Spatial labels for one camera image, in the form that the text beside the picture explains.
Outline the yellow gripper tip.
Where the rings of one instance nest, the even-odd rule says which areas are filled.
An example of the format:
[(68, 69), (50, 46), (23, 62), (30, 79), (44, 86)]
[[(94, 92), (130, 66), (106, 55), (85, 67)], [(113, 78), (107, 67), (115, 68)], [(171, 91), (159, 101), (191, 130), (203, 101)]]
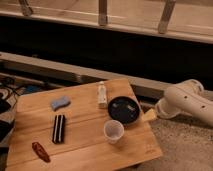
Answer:
[(142, 120), (144, 122), (156, 120), (157, 116), (154, 109), (149, 109), (142, 115)]

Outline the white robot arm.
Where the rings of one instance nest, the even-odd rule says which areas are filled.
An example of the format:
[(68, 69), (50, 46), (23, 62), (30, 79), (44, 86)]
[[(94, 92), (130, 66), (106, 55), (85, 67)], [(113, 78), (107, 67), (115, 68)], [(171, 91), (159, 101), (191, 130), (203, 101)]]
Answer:
[(156, 114), (171, 119), (189, 113), (213, 127), (213, 91), (205, 90), (195, 79), (163, 87), (164, 95), (155, 104)]

